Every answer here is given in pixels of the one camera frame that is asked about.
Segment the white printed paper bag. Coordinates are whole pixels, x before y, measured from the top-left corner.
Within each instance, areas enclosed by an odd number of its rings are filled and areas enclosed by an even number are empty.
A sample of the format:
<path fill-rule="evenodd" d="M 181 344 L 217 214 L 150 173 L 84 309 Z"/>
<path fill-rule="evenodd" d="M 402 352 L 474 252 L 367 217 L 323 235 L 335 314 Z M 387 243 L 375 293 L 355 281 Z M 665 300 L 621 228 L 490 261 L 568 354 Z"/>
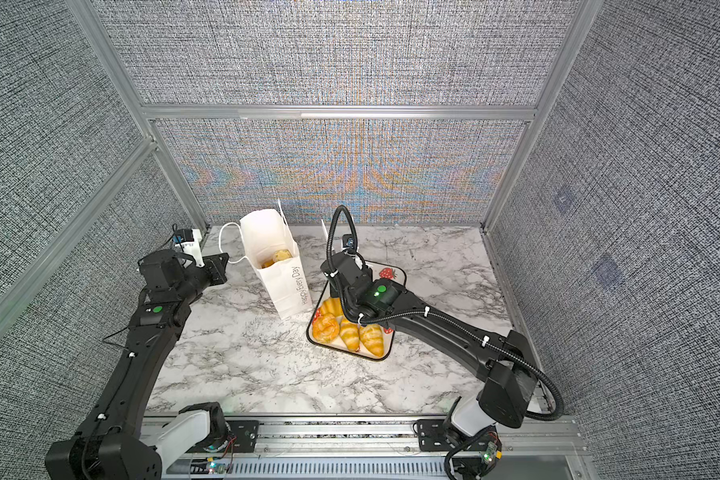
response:
<path fill-rule="evenodd" d="M 276 209 L 262 209 L 248 213 L 238 222 L 222 225 L 218 232 L 218 248 L 223 253 L 223 235 L 227 227 L 238 231 L 244 253 L 236 260 L 230 255 L 230 264 L 248 263 L 268 293 L 279 316 L 283 319 L 307 312 L 312 299 L 302 264 L 300 250 L 295 241 L 282 203 Z M 261 264 L 280 249 L 288 249 L 292 258 L 262 269 Z"/>

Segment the steel tongs white tips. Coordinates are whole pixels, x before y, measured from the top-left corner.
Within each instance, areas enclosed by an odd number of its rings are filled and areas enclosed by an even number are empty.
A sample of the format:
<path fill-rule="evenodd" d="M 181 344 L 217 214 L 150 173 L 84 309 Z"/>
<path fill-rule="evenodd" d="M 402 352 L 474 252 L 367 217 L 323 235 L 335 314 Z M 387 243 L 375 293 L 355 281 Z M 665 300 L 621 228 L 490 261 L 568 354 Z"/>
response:
<path fill-rule="evenodd" d="M 326 225 L 324 219 L 321 219 L 320 223 L 321 223 L 321 228 L 323 231 L 323 236 L 324 236 L 325 242 L 327 244 L 329 242 L 329 240 L 331 239 L 329 232 L 328 232 L 328 226 Z"/>

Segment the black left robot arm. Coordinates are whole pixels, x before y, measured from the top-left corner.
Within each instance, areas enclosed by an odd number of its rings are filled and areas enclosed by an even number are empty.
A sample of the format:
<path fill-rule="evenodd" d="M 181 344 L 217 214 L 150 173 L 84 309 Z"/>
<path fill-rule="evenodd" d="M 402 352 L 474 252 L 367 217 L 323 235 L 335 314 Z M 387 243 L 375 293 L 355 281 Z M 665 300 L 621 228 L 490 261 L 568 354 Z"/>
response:
<path fill-rule="evenodd" d="M 120 359 L 91 412 L 72 438 L 51 445 L 45 467 L 53 479 L 159 479 L 190 449 L 217 452 L 231 440 L 217 402 L 190 405 L 149 439 L 143 418 L 158 374 L 179 340 L 192 304 L 226 282 L 229 256 L 196 260 L 159 250 L 139 260 L 146 281 L 126 328 Z"/>

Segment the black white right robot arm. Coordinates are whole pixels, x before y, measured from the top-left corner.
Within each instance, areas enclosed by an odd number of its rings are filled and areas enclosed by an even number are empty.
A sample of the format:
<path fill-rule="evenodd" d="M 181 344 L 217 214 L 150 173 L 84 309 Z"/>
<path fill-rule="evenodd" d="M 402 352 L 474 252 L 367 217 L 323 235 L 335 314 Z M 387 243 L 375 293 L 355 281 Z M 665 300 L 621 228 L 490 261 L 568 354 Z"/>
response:
<path fill-rule="evenodd" d="M 518 429 L 534 416 L 528 407 L 539 383 L 538 365 L 524 335 L 474 327 L 430 306 L 393 279 L 375 278 L 369 266 L 345 254 L 324 261 L 321 271 L 351 320 L 415 337 L 483 382 L 478 393 L 459 400 L 449 414 L 453 434 L 466 439 L 493 424 Z"/>

